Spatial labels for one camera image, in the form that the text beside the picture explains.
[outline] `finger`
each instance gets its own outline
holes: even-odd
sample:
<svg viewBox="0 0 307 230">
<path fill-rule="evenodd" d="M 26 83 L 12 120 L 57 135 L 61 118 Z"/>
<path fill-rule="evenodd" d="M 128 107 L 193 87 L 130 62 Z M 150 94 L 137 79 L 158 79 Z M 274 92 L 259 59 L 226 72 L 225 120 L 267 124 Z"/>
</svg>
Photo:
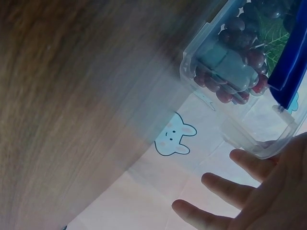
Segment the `finger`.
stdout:
<svg viewBox="0 0 307 230">
<path fill-rule="evenodd" d="M 172 208 L 185 222 L 198 230 L 226 230 L 232 220 L 203 211 L 184 200 L 176 200 Z"/>
<path fill-rule="evenodd" d="M 230 159 L 260 183 L 270 175 L 276 166 L 276 163 L 272 160 L 260 160 L 240 149 L 232 150 Z"/>
<path fill-rule="evenodd" d="M 204 174 L 201 182 L 210 191 L 238 209 L 244 207 L 249 195 L 255 189 L 251 186 L 234 183 L 212 173 Z"/>
</svg>

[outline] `clear plastic container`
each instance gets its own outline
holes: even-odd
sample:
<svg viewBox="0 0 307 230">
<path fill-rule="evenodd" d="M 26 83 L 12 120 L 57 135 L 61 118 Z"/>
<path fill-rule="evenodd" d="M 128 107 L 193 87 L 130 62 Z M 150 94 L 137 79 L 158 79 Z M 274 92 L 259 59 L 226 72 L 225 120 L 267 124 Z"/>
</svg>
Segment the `clear plastic container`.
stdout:
<svg viewBox="0 0 307 230">
<path fill-rule="evenodd" d="M 278 154 L 307 116 L 306 7 L 229 0 L 183 53 L 181 79 L 215 103 L 224 139 L 261 159 Z"/>
</svg>

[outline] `blue container lid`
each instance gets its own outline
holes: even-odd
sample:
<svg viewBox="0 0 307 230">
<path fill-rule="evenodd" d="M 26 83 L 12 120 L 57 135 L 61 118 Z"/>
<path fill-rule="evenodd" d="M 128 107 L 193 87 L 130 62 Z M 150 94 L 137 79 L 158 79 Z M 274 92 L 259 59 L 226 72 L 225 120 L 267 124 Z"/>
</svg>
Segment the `blue container lid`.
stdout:
<svg viewBox="0 0 307 230">
<path fill-rule="evenodd" d="M 269 80 L 274 99 L 289 109 L 307 69 L 307 0 L 302 0 L 296 22 Z"/>
</svg>

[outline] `red grape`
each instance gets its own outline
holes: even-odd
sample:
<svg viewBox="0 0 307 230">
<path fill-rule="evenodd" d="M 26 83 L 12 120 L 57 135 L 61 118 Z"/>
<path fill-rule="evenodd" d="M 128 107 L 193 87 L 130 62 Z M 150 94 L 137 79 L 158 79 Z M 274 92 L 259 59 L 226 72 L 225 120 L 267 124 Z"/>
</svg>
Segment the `red grape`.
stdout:
<svg viewBox="0 0 307 230">
<path fill-rule="evenodd" d="M 243 31 L 245 29 L 245 23 L 242 19 L 233 17 L 225 23 L 225 28 L 229 31 Z"/>
<path fill-rule="evenodd" d="M 235 93 L 237 93 L 237 91 L 234 90 L 229 84 L 221 85 L 221 87 L 222 87 L 222 89 L 223 89 L 225 92 L 227 92 L 227 93 L 229 93 L 229 94 L 235 94 Z"/>
<path fill-rule="evenodd" d="M 258 14 L 257 14 L 256 7 L 254 6 L 254 4 L 250 2 L 246 3 L 243 7 L 243 11 L 248 18 L 252 20 L 258 19 Z"/>
<path fill-rule="evenodd" d="M 257 49 L 251 49 L 246 53 L 248 65 L 254 69 L 259 69 L 263 66 L 265 56 Z"/>
<path fill-rule="evenodd" d="M 234 95 L 233 101 L 237 104 L 246 104 L 249 100 L 249 91 L 238 92 Z"/>
<path fill-rule="evenodd" d="M 222 30 L 219 34 L 219 40 L 225 44 L 230 41 L 230 32 L 228 30 Z"/>
<path fill-rule="evenodd" d="M 202 77 L 202 76 L 196 76 L 196 77 L 194 78 L 194 81 L 195 81 L 199 86 L 201 86 L 201 87 L 203 87 L 203 88 L 206 87 L 206 85 L 205 85 L 205 78 L 204 78 L 204 77 Z"/>
<path fill-rule="evenodd" d="M 234 31 L 230 34 L 228 45 L 234 50 L 250 49 L 257 35 L 245 31 Z"/>
<path fill-rule="evenodd" d="M 259 69 L 255 69 L 255 71 L 256 71 L 258 74 L 267 74 L 267 73 L 268 73 L 267 64 L 264 63 Z"/>
<path fill-rule="evenodd" d="M 268 18 L 280 18 L 286 13 L 286 7 L 280 0 L 253 0 L 253 4 Z"/>
<path fill-rule="evenodd" d="M 199 67 L 196 67 L 196 69 L 195 69 L 195 75 L 196 76 L 204 76 L 204 74 L 205 74 L 205 71 L 203 71 L 202 69 L 200 69 Z"/>
<path fill-rule="evenodd" d="M 206 87 L 206 79 L 210 79 L 212 74 L 210 72 L 205 72 L 201 70 L 199 67 L 196 67 L 195 70 L 196 77 L 194 78 L 194 81 L 201 87 Z"/>
<path fill-rule="evenodd" d="M 257 20 L 249 18 L 245 13 L 239 15 L 245 23 L 245 31 L 251 33 L 258 33 L 260 30 L 260 23 Z"/>
<path fill-rule="evenodd" d="M 220 85 L 225 85 L 227 84 L 227 81 L 225 81 L 224 79 L 220 78 L 219 76 L 212 74 L 212 79 L 213 81 L 215 81 L 216 83 L 220 84 Z"/>
<path fill-rule="evenodd" d="M 251 89 L 251 88 L 255 87 L 258 84 L 258 82 L 259 82 L 259 76 L 257 76 L 257 78 L 255 80 L 250 81 L 248 88 Z"/>
<path fill-rule="evenodd" d="M 249 89 L 250 94 L 253 96 L 261 96 L 264 94 L 264 92 L 268 89 L 268 78 L 264 74 L 259 74 L 259 82 L 258 84 L 253 87 L 252 89 Z"/>
<path fill-rule="evenodd" d="M 220 100 L 220 102 L 224 104 L 231 102 L 234 97 L 232 94 L 225 92 L 223 89 L 217 91 L 216 96 Z"/>
<path fill-rule="evenodd" d="M 221 88 L 221 86 L 215 81 L 213 81 L 211 78 L 205 78 L 204 83 L 208 90 L 212 92 L 217 92 Z"/>
</svg>

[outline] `wood grain surface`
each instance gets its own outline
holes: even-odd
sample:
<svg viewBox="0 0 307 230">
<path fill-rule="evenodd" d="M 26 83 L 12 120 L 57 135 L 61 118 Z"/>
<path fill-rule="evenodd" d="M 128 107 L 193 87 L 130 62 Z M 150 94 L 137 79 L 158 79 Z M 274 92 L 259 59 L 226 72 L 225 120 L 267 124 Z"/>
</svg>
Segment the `wood grain surface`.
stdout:
<svg viewBox="0 0 307 230">
<path fill-rule="evenodd" d="M 1 230 L 60 230 L 147 150 L 211 2 L 0 1 Z"/>
</svg>

